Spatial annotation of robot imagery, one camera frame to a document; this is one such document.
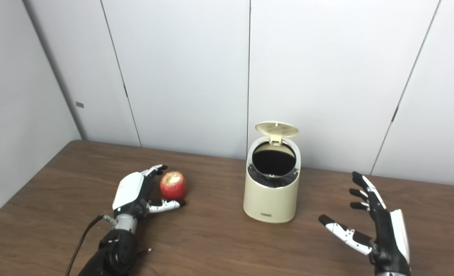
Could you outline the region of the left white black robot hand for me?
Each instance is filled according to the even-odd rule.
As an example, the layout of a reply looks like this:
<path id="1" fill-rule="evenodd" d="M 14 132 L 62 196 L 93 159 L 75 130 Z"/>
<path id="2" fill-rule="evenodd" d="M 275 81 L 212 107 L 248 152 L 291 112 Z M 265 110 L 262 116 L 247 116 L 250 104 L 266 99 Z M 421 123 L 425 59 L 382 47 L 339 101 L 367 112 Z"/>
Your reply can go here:
<path id="1" fill-rule="evenodd" d="M 159 201 L 150 199 L 155 177 L 161 175 L 167 168 L 166 165 L 159 164 L 125 176 L 118 185 L 112 203 L 114 219 L 141 220 L 150 213 L 162 213 L 185 206 L 186 201 L 183 199 Z"/>

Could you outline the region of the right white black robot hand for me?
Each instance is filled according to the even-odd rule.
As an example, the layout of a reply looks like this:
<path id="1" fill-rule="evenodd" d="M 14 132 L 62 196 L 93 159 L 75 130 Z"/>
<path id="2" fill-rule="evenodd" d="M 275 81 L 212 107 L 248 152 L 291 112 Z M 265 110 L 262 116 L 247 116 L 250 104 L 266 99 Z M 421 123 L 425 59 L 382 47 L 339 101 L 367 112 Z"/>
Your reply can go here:
<path id="1" fill-rule="evenodd" d="M 375 226 L 372 238 L 322 214 L 319 222 L 346 245 L 368 256 L 376 276 L 410 276 L 410 247 L 406 224 L 401 209 L 388 210 L 379 191 L 363 174 L 352 172 L 352 181 L 360 189 L 349 189 L 362 202 L 351 202 L 350 207 L 369 213 Z"/>

